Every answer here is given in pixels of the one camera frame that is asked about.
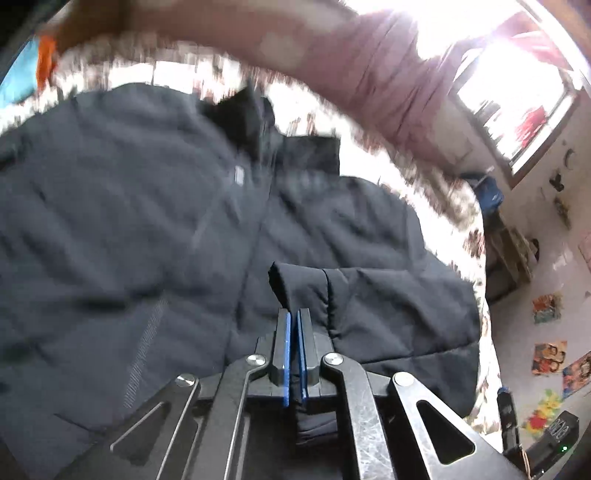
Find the bed sheet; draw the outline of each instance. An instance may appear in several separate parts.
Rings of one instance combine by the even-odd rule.
[[[270,99],[277,128],[286,135],[340,137],[341,175],[356,176],[398,195],[417,212],[426,247],[473,284],[481,320],[476,402],[465,419],[502,449],[496,393],[499,364],[485,300],[485,240],[476,197],[463,180],[418,168],[412,158],[389,150],[320,98],[282,74],[249,67],[210,48],[170,43],[155,35],[100,38],[69,51],[45,89],[0,111],[0,134],[79,92],[141,82],[167,86],[218,102],[251,79]]]

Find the silver bolt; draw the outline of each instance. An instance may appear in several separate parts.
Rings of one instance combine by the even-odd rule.
[[[195,377],[191,374],[180,374],[174,379],[179,387],[192,387],[195,384]]]
[[[401,387],[410,387],[414,382],[414,377],[407,372],[398,372],[394,375],[394,381]]]
[[[343,363],[343,355],[336,352],[327,353],[324,356],[324,361],[329,365],[340,365]]]
[[[253,367],[260,367],[261,365],[265,365],[266,362],[267,359],[265,356],[259,355],[258,353],[246,357],[246,363],[248,365],[252,365]]]

